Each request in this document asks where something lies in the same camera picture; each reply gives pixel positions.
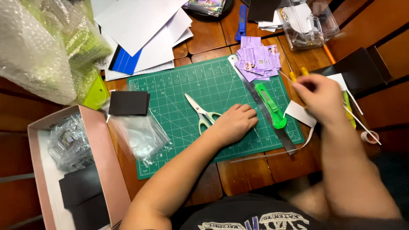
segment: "black t-shirt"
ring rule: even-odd
[[[402,220],[342,219],[320,222],[300,209],[270,197],[226,197],[197,211],[181,230],[409,229]]]

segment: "green cutting mat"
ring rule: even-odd
[[[155,72],[128,78],[129,90],[148,91],[151,94],[149,108],[171,139],[174,147],[159,152],[153,164],[146,167],[138,164],[138,178],[151,177],[160,167],[176,154],[183,151],[199,137],[199,117],[184,96],[187,93],[204,110],[223,114],[236,103],[249,104],[257,111],[259,122],[239,143],[222,149],[212,162],[224,161],[247,156],[271,149],[281,148],[273,129],[264,118],[256,103],[244,87],[241,79],[228,61],[228,56],[172,70]],[[290,102],[281,77],[272,77],[271,81],[257,80],[263,83],[274,102],[285,111]],[[294,144],[304,142],[298,122],[286,115],[287,131]]]

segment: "left hand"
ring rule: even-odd
[[[257,123],[257,112],[251,106],[235,104],[203,134],[216,137],[220,147],[224,147],[241,140]]]

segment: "hand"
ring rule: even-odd
[[[313,84],[311,92],[305,86]],[[292,84],[298,95],[308,105],[310,112],[323,124],[336,124],[346,120],[339,84],[322,75],[312,74],[297,79]]]
[[[215,137],[222,148],[241,140],[257,123],[257,112],[251,106],[235,104],[203,134]]]

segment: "metal ruler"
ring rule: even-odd
[[[241,81],[243,82],[244,86],[247,88],[249,91],[250,95],[252,96],[253,100],[256,102],[258,108],[261,110],[263,113],[264,117],[267,119],[268,123],[270,124],[271,128],[273,128],[275,134],[279,138],[280,142],[283,144],[284,148],[286,151],[288,151],[289,155],[292,155],[296,153],[296,147],[291,141],[290,137],[288,134],[285,132],[284,129],[276,129],[273,127],[273,120],[271,118],[270,112],[268,111],[267,107],[265,106],[263,100],[259,97],[258,93],[254,89],[254,83],[248,82],[246,78],[241,74],[241,72],[238,70],[236,65],[234,64],[235,62],[239,61],[237,56],[235,54],[229,56],[229,62],[233,66],[234,70],[240,77]]]

